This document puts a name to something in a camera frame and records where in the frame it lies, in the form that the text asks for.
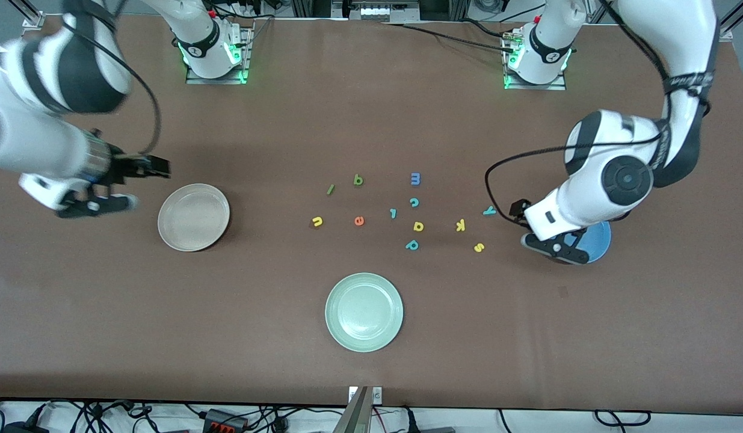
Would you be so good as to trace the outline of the beige brown plate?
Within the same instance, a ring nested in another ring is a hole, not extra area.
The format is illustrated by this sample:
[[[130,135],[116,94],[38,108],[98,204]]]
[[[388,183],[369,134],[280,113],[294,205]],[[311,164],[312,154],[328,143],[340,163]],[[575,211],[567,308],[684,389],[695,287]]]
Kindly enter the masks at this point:
[[[225,233],[229,201],[205,183],[183,186],[163,202],[157,219],[160,238],[174,250],[196,252],[211,247]]]

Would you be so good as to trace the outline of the blue plate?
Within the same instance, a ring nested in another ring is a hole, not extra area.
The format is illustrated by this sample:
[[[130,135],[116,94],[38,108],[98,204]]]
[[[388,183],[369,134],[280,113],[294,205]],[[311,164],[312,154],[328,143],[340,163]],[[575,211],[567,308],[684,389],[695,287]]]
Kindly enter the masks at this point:
[[[585,229],[556,236],[552,258],[564,263],[584,265],[602,258],[611,246],[610,222],[600,222]]]

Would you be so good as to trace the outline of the brown table cover mat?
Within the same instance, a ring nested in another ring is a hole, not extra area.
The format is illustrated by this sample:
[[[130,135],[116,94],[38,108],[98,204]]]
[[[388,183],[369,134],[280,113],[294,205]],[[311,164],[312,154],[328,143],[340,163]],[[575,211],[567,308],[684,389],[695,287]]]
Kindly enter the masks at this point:
[[[659,115],[656,71],[618,28],[582,30],[566,91],[504,90],[496,52],[380,23],[269,22],[247,85],[188,85],[170,41],[159,17],[120,22],[173,172],[119,188],[137,209],[62,220],[0,170],[0,397],[344,405],[350,386],[379,385],[386,405],[743,413],[730,43],[694,172],[614,224],[605,257],[572,266],[482,214],[484,172],[564,144],[597,109]],[[229,224],[181,252],[158,213],[193,183],[221,190]],[[325,325],[330,291],[356,273],[404,304],[398,336],[371,353]]]

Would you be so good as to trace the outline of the pale green plate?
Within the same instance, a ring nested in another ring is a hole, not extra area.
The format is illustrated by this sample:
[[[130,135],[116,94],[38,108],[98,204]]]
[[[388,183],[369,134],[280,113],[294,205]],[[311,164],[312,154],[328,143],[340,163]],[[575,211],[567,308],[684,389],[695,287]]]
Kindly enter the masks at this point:
[[[404,304],[398,289],[387,278],[356,273],[332,288],[324,317],[338,345],[357,353],[371,353],[387,347],[398,336]]]

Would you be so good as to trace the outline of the grey control box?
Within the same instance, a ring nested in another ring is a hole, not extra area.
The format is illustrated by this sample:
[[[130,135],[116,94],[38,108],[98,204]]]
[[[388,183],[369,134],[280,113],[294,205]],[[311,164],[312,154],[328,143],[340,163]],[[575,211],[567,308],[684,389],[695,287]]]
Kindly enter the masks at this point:
[[[417,22],[419,0],[331,0],[331,19],[382,23]]]

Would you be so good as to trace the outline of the black orange power strip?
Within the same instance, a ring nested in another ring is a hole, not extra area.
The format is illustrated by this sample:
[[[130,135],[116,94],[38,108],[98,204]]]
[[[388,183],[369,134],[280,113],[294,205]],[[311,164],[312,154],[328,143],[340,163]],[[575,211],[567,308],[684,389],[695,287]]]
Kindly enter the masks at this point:
[[[202,433],[244,433],[248,428],[248,419],[245,416],[234,416],[215,409],[201,414],[204,421]]]

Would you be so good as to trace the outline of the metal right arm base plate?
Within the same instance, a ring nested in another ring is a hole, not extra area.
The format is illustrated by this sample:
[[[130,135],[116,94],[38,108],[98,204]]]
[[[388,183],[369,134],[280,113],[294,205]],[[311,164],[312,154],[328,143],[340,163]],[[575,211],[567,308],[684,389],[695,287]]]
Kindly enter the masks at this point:
[[[217,37],[201,46],[182,42],[178,47],[186,66],[187,84],[245,85],[253,53],[254,27],[240,27],[225,21]]]

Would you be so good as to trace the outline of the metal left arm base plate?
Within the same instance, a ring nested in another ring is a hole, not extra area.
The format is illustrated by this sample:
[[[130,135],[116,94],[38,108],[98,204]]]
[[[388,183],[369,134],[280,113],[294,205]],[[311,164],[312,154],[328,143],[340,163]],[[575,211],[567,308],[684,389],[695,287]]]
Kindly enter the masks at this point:
[[[528,81],[519,74],[520,66],[529,66],[529,61],[524,61],[523,57],[528,52],[535,54],[533,50],[528,50],[523,44],[523,28],[514,28],[511,32],[504,32],[501,39],[501,47],[511,49],[509,53],[502,54],[504,88],[506,90],[566,90],[566,67],[567,60],[572,54],[570,49],[563,57],[562,63],[556,69],[556,77],[550,82],[534,83]]]

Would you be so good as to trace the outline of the aluminium frame corner profile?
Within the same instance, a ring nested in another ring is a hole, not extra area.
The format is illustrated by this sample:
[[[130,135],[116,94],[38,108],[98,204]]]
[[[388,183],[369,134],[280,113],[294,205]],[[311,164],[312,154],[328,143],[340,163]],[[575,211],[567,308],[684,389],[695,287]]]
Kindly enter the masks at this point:
[[[33,31],[43,27],[46,20],[46,14],[41,11],[31,0],[7,0],[22,16],[22,30]]]
[[[732,8],[720,16],[720,41],[733,39],[733,30],[743,23],[743,0],[735,0]]]

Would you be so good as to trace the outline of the aluminium profile post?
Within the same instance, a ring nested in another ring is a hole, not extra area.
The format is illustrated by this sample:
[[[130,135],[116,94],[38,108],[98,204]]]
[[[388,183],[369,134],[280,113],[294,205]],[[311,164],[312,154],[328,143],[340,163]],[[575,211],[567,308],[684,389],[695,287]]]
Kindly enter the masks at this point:
[[[355,387],[350,401],[332,433],[369,433],[374,406],[374,387]]]

